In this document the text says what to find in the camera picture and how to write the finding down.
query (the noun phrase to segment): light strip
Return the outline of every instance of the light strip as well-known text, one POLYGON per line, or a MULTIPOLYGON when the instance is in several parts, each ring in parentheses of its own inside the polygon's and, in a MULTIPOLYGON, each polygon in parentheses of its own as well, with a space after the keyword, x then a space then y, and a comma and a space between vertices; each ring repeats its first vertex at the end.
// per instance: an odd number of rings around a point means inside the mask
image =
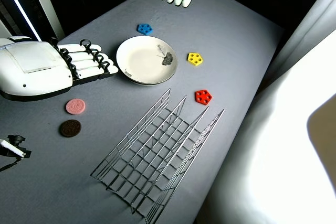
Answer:
POLYGON ((20 12, 22 13, 23 17, 25 18, 25 20, 27 21, 28 26, 31 28, 31 30, 33 31, 35 37, 37 38, 38 41, 42 41, 40 36, 38 36, 37 31, 35 30, 35 28, 33 27, 32 23, 30 22, 27 14, 25 13, 25 11, 23 10, 19 0, 14 0, 15 4, 17 5, 17 7, 19 8, 20 12))

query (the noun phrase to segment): blue toy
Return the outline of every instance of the blue toy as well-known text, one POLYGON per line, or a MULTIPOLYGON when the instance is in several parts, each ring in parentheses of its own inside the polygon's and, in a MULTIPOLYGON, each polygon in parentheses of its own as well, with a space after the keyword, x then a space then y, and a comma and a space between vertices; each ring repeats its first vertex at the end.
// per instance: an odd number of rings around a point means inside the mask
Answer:
POLYGON ((153 32, 153 28, 149 24, 139 24, 138 32, 143 35, 149 35, 153 32))

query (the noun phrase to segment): metal dish rack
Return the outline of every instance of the metal dish rack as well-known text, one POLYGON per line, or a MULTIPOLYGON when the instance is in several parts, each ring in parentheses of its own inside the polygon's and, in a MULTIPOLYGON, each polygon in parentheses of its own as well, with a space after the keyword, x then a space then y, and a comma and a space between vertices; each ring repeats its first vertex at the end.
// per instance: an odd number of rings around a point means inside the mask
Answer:
POLYGON ((146 223, 156 223, 224 113, 200 132, 196 126, 208 107, 188 124, 180 118, 186 97, 173 110, 169 97, 170 89, 91 173, 146 223))

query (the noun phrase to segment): pink round object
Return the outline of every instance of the pink round object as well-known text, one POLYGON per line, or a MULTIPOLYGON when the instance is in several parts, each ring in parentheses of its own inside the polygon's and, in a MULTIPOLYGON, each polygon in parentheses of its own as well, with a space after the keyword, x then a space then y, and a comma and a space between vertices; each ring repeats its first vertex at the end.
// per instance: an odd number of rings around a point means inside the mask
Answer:
POLYGON ((72 115, 78 115, 85 110, 85 102, 81 99, 72 99, 68 101, 66 110, 72 115))

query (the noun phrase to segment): white plate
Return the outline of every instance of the white plate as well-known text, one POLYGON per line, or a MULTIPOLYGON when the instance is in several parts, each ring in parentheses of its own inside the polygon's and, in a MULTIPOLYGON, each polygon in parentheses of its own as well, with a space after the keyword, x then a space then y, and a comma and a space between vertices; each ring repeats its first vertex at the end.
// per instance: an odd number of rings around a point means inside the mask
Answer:
POLYGON ((163 40, 137 36, 126 40, 117 51, 120 70, 131 80, 146 85, 159 84, 175 74, 176 53, 163 40))

